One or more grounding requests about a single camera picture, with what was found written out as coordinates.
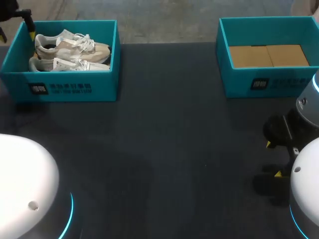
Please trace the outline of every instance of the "teal box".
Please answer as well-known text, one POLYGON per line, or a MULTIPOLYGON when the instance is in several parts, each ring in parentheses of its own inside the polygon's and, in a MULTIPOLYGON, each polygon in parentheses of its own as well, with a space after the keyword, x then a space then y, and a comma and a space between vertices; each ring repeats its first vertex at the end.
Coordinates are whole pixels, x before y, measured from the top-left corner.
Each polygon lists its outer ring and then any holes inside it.
POLYGON ((36 33, 56 36, 64 29, 89 34, 95 42, 112 47, 110 71, 28 72, 34 55, 25 23, 20 25, 0 71, 1 79, 17 103, 115 101, 120 70, 120 39, 115 20, 36 21, 36 33), (32 87, 41 87, 38 94, 32 87))
POLYGON ((319 68, 319 29, 311 16, 220 18, 216 55, 226 97, 296 97, 319 68), (299 44, 308 67, 235 68, 230 46, 299 44))

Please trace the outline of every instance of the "concrete floor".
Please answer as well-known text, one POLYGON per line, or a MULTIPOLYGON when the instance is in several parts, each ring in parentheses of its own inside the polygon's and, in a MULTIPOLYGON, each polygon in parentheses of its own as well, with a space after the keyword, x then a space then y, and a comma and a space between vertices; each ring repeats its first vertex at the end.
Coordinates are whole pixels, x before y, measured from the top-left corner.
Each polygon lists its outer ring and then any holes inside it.
MULTIPOLYGON (((220 17, 289 15, 293 0, 18 0, 34 20, 116 19, 122 43, 215 41, 220 17)), ((21 19, 0 26, 12 41, 21 19)))

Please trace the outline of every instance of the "screw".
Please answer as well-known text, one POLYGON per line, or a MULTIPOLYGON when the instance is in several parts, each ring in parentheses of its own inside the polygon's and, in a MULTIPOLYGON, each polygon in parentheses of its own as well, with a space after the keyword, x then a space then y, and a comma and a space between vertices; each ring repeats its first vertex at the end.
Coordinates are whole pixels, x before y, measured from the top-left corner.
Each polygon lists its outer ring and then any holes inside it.
POLYGON ((300 100, 300 103, 304 106, 307 103, 307 99, 303 98, 302 100, 300 100))

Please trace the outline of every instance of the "white sneaker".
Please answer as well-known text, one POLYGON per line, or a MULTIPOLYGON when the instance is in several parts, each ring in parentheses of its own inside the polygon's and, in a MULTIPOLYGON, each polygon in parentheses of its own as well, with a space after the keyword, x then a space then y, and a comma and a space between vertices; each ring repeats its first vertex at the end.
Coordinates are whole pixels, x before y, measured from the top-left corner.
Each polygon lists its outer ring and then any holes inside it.
POLYGON ((108 65, 88 62, 80 59, 66 61, 59 58, 53 60, 39 60, 31 57, 29 60, 29 70, 38 71, 109 71, 108 65))
POLYGON ((40 59, 52 60, 56 57, 69 60, 70 57, 94 63, 103 63, 111 55, 111 47, 97 43, 88 34, 73 34, 63 30, 57 36, 35 37, 35 50, 40 59))

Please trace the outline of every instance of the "dark table surface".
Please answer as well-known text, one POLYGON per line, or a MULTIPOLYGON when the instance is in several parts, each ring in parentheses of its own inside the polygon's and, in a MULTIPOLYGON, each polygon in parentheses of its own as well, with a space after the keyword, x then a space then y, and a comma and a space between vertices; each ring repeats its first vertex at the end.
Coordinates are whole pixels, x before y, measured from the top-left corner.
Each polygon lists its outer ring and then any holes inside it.
POLYGON ((289 208, 251 181, 288 160, 262 125, 294 101, 226 99, 214 43, 123 45, 116 102, 15 112, 2 97, 0 128, 53 155, 83 239, 293 239, 289 208))

